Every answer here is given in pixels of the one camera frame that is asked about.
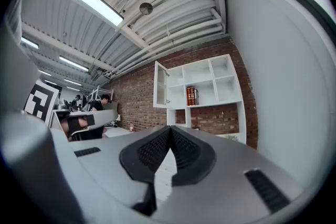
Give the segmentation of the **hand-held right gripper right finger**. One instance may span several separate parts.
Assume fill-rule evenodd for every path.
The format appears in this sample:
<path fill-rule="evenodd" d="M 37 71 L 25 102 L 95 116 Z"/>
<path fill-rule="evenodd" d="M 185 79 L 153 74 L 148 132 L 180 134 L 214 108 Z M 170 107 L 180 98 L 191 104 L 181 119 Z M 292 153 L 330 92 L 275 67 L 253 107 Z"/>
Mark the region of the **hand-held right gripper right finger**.
<path fill-rule="evenodd" d="M 213 147 L 178 126 L 170 127 L 170 149 L 177 167 L 172 177 L 173 187 L 199 183 L 216 164 Z"/>

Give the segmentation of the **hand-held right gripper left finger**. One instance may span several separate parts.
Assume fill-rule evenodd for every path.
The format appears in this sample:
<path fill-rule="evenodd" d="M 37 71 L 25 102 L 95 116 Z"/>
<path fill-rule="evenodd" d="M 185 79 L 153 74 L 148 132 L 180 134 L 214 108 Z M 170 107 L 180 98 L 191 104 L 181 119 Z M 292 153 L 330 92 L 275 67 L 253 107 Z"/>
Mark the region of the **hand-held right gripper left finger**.
<path fill-rule="evenodd" d="M 144 198 L 132 208 L 146 216 L 157 210 L 155 173 L 170 150 L 170 127 L 165 126 L 137 140 L 120 152 L 120 164 L 132 180 L 146 183 Z"/>

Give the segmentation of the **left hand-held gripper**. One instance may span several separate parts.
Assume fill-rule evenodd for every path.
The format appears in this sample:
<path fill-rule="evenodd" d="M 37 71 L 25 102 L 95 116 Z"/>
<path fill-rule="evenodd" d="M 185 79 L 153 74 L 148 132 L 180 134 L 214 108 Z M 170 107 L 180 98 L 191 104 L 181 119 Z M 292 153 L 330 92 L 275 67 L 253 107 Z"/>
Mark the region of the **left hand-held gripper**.
<path fill-rule="evenodd" d="M 28 96 L 24 111 L 50 126 L 52 112 L 58 98 L 59 90 L 37 80 Z"/>

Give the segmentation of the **white glass cabinet door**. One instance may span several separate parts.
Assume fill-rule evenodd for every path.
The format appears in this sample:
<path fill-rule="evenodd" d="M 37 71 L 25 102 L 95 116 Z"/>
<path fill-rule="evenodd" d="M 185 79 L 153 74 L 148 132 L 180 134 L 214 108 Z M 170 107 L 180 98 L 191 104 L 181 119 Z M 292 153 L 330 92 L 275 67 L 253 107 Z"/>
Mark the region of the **white glass cabinet door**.
<path fill-rule="evenodd" d="M 155 108 L 167 108 L 166 79 L 167 69 L 156 61 L 153 91 L 153 106 Z"/>

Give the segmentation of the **white shelf unit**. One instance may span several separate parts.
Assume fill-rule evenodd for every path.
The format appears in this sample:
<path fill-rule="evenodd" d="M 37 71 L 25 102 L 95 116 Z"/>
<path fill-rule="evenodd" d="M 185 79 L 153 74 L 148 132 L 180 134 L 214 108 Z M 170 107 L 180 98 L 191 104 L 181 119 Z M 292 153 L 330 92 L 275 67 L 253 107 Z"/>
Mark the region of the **white shelf unit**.
<path fill-rule="evenodd" d="M 186 88 L 194 87 L 195 105 L 187 106 Z M 247 142 L 246 115 L 238 76 L 229 54 L 167 69 L 166 79 L 168 125 L 177 125 L 176 112 L 184 111 L 183 127 L 192 126 L 194 108 L 235 104 L 238 112 L 239 142 Z"/>

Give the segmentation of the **small white table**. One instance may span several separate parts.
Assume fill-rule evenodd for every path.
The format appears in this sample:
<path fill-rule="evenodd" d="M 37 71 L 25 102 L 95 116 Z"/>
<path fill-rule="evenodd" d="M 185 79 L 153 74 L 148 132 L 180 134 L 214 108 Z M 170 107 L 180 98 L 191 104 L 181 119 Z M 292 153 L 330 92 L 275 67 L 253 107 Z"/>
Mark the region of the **small white table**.
<path fill-rule="evenodd" d="M 105 127 L 106 131 L 103 133 L 103 137 L 117 137 L 121 135 L 127 135 L 130 134 L 129 130 L 120 128 L 120 127 Z"/>

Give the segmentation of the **person's light t-shirt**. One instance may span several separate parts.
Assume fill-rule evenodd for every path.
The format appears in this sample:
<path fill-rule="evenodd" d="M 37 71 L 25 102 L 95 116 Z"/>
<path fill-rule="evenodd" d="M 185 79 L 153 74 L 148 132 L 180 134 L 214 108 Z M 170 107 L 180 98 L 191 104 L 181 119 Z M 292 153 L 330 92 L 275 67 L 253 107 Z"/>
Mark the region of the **person's light t-shirt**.
<path fill-rule="evenodd" d="M 0 116 L 22 110 L 40 74 L 20 45 L 22 0 L 11 0 L 0 21 Z"/>

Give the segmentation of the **long ceiling light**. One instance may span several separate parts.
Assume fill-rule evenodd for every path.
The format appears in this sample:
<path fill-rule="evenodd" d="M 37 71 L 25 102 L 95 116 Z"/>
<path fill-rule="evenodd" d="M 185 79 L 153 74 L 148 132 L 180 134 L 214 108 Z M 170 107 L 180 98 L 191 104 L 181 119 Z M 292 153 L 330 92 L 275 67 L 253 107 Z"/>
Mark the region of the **long ceiling light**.
<path fill-rule="evenodd" d="M 34 49 L 37 49 L 37 50 L 39 49 L 39 45 L 37 43 L 35 43 L 35 42 L 33 42 L 29 39 L 26 39 L 24 37 L 21 37 L 21 42 L 23 44 L 27 45 L 27 46 L 30 46 L 30 47 L 34 48 Z"/>
<path fill-rule="evenodd" d="M 123 17 L 103 0 L 75 0 L 113 28 L 123 27 Z"/>
<path fill-rule="evenodd" d="M 67 58 L 64 58 L 63 56 L 59 56 L 59 60 L 65 62 L 65 63 L 67 63 L 67 64 L 69 64 L 71 66 L 74 66 L 74 67 L 76 67 L 76 68 L 78 68 L 80 70 L 83 70 L 84 72 L 88 72 L 89 71 L 89 69 L 87 67 L 79 65 L 76 62 L 73 62 L 73 61 L 71 61 L 71 60 L 69 60 Z"/>

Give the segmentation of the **grey partition panel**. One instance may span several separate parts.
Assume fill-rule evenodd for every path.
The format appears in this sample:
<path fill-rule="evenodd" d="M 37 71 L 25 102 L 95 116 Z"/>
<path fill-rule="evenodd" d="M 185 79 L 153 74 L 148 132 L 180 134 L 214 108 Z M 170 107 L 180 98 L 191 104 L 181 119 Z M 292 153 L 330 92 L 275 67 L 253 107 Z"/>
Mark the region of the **grey partition panel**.
<path fill-rule="evenodd" d="M 118 118 L 116 110 L 91 111 L 86 114 L 89 130 L 102 127 Z"/>

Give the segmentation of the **white ceiling pipes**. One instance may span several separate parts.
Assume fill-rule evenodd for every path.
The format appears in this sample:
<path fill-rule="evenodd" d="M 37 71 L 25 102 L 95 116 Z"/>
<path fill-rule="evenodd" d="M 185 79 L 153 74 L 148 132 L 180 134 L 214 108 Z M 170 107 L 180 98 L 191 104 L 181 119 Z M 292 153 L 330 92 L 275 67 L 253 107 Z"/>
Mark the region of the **white ceiling pipes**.
<path fill-rule="evenodd" d="M 223 22 L 223 19 L 219 13 L 214 8 L 211 8 L 211 14 L 211 20 L 189 26 L 173 34 L 168 34 L 166 37 L 154 42 L 149 47 L 140 50 L 129 59 L 125 60 L 123 63 L 109 71 L 107 78 L 111 80 L 124 71 L 150 58 L 152 55 L 166 51 L 175 45 L 180 45 L 212 33 L 218 33 L 221 31 L 225 32 L 226 24 Z"/>

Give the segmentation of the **round grey ceiling fixture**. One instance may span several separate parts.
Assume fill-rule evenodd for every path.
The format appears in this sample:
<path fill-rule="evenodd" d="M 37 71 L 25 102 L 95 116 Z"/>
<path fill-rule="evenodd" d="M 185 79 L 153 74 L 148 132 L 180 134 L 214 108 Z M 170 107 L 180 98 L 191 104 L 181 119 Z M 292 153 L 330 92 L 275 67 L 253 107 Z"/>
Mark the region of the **round grey ceiling fixture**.
<path fill-rule="evenodd" d="M 145 2 L 140 5 L 139 10 L 143 15 L 150 15 L 153 12 L 153 6 Z"/>

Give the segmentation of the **white metal bunk frame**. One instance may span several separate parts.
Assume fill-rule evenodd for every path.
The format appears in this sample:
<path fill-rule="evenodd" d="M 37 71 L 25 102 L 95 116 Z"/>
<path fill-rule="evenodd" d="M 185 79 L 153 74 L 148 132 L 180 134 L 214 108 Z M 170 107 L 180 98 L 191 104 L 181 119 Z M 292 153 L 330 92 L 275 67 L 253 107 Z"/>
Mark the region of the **white metal bunk frame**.
<path fill-rule="evenodd" d="M 104 88 L 101 88 L 97 86 L 95 89 L 93 89 L 89 94 L 87 95 L 87 101 L 91 100 L 100 100 L 101 96 L 107 94 L 110 97 L 110 100 L 113 98 L 113 90 L 107 90 Z"/>

